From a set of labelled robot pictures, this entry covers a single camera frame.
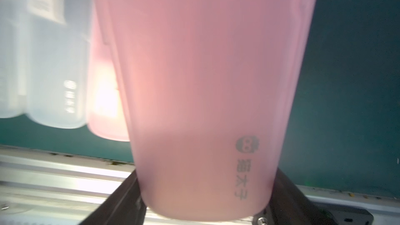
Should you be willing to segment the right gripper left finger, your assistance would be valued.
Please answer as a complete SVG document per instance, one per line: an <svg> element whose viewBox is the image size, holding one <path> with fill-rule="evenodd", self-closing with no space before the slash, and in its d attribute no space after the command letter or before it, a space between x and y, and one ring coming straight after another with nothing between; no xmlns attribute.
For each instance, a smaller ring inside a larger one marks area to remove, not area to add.
<svg viewBox="0 0 400 225"><path fill-rule="evenodd" d="M146 210L134 170L80 225L143 225Z"/></svg>

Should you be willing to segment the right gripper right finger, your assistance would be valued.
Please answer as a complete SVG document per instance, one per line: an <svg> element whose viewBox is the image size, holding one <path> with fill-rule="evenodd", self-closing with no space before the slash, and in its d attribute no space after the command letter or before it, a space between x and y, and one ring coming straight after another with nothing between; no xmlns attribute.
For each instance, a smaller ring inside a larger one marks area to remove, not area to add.
<svg viewBox="0 0 400 225"><path fill-rule="evenodd" d="M280 170L268 205L253 216L253 225L336 225Z"/></svg>

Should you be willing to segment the pink pencil case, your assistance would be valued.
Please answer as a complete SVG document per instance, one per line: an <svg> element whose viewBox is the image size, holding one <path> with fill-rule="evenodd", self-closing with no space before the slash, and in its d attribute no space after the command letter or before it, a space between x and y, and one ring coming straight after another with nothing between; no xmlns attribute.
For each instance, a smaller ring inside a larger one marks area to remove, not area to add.
<svg viewBox="0 0 400 225"><path fill-rule="evenodd" d="M128 142L129 135L110 49L103 42L97 13L93 11L87 85L86 119L95 135Z"/></svg>
<svg viewBox="0 0 400 225"><path fill-rule="evenodd" d="M95 0L144 203L180 220L271 197L316 0Z"/></svg>

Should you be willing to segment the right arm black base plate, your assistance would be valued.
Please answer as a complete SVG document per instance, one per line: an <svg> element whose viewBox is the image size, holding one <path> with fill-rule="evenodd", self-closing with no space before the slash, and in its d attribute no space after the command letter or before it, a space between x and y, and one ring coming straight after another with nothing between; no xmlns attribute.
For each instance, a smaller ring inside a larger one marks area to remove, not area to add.
<svg viewBox="0 0 400 225"><path fill-rule="evenodd" d="M353 207L331 207L327 211L338 225L372 225L374 216L365 209Z"/></svg>

